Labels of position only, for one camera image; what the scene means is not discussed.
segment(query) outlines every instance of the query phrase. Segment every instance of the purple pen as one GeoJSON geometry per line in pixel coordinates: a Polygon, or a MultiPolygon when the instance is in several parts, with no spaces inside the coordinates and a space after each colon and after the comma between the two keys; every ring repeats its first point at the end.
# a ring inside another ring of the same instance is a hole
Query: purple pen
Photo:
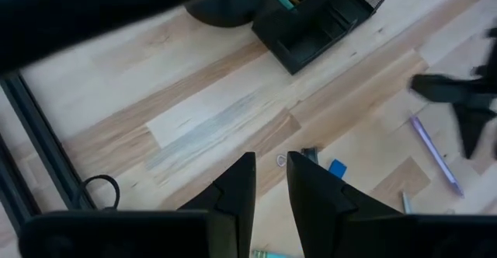
{"type": "Polygon", "coordinates": [[[429,138],[428,133],[426,133],[426,130],[422,126],[421,121],[419,121],[419,119],[418,119],[418,117],[416,117],[416,115],[411,115],[409,118],[409,121],[411,121],[412,126],[418,132],[419,137],[421,137],[421,139],[425,143],[429,152],[432,154],[432,156],[435,159],[438,166],[442,169],[443,174],[445,174],[445,177],[449,180],[450,184],[452,184],[454,189],[457,191],[457,193],[461,197],[464,197],[464,192],[463,192],[461,186],[459,185],[459,183],[457,182],[456,177],[450,171],[449,167],[447,166],[447,164],[443,160],[442,156],[440,156],[440,153],[438,152],[438,150],[436,150],[435,145],[433,144],[431,138],[429,138]]]}

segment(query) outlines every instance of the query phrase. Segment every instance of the black aluminum extrusion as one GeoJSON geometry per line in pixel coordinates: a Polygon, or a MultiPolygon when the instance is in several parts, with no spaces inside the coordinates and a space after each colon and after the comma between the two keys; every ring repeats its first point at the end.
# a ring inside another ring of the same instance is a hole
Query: black aluminum extrusion
{"type": "Polygon", "coordinates": [[[87,191],[80,205],[71,202],[82,181],[23,77],[12,73],[0,79],[0,85],[68,209],[96,209],[87,191]]]}
{"type": "Polygon", "coordinates": [[[0,136],[0,201],[17,235],[28,220],[41,214],[2,136],[0,136]]]}

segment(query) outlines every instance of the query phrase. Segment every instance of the black cable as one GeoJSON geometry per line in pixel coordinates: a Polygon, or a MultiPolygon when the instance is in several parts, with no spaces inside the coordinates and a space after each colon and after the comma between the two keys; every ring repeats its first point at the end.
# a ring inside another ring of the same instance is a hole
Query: black cable
{"type": "Polygon", "coordinates": [[[121,197],[119,184],[117,184],[117,181],[113,177],[107,176],[107,175],[92,176],[92,177],[88,178],[87,180],[83,181],[81,183],[81,186],[78,188],[78,190],[76,190],[76,193],[72,198],[73,206],[76,208],[81,208],[81,206],[80,206],[81,197],[82,197],[84,192],[88,192],[86,190],[86,187],[93,180],[106,180],[114,187],[114,191],[116,191],[116,200],[114,201],[114,205],[112,207],[105,207],[105,208],[103,208],[103,210],[104,211],[105,210],[113,210],[113,211],[117,210],[117,205],[119,204],[119,200],[121,197]]]}

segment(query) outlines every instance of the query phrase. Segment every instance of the green tube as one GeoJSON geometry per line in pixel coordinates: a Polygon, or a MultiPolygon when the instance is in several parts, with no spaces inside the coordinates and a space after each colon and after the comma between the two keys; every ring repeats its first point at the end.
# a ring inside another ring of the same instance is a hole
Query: green tube
{"type": "Polygon", "coordinates": [[[290,258],[290,257],[276,253],[269,253],[261,250],[253,250],[252,258],[290,258]]]}

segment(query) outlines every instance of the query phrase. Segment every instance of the black desk organizer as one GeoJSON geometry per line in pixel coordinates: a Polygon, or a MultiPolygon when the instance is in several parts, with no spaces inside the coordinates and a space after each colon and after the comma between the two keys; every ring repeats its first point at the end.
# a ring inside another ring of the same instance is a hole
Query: black desk organizer
{"type": "Polygon", "coordinates": [[[264,0],[252,30],[292,75],[370,18],[384,0],[264,0]]]}

